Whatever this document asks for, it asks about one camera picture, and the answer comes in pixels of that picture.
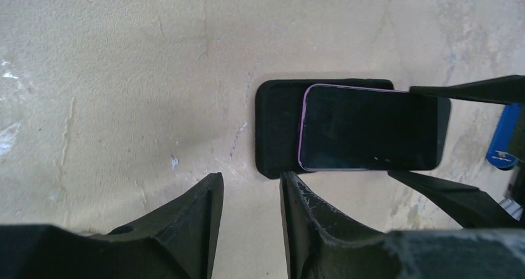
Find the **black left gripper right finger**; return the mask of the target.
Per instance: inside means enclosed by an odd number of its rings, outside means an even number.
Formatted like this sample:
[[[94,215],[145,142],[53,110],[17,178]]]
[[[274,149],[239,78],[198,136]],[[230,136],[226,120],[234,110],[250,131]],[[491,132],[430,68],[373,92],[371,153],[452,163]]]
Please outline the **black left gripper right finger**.
[[[280,177],[289,278],[523,278],[524,228],[384,233]]]

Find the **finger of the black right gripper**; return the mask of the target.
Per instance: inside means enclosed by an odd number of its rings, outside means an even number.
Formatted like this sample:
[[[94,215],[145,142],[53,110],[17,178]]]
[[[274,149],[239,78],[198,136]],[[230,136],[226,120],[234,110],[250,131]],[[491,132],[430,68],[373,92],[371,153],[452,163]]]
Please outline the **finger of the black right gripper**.
[[[410,93],[455,100],[494,103],[500,105],[524,104],[524,76],[508,75],[494,79],[469,82],[447,87],[412,86]]]
[[[463,228],[524,228],[478,187],[410,171],[388,175],[427,197]]]

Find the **black phone case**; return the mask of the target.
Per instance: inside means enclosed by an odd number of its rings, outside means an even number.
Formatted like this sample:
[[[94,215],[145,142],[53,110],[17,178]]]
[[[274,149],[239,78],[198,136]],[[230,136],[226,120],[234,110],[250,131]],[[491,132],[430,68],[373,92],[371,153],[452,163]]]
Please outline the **black phone case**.
[[[268,80],[255,98],[255,162],[258,171],[269,179],[281,173],[314,173],[297,161],[303,96],[314,84],[343,85],[395,90],[385,79],[304,79]]]

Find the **purple phone black screen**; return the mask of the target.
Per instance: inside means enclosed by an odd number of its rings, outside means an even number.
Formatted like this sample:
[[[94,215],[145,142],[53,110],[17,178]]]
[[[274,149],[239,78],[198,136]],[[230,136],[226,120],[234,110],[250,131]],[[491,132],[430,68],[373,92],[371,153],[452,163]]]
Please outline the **purple phone black screen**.
[[[303,96],[297,161],[307,171],[430,171],[450,112],[447,98],[314,84]]]

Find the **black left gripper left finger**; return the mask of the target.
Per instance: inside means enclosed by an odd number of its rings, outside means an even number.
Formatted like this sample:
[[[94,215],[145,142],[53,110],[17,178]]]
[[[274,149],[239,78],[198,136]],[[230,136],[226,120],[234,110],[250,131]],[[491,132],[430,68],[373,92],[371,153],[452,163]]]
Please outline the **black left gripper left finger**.
[[[210,278],[223,207],[212,173],[108,234],[53,225],[1,226],[2,278]]]

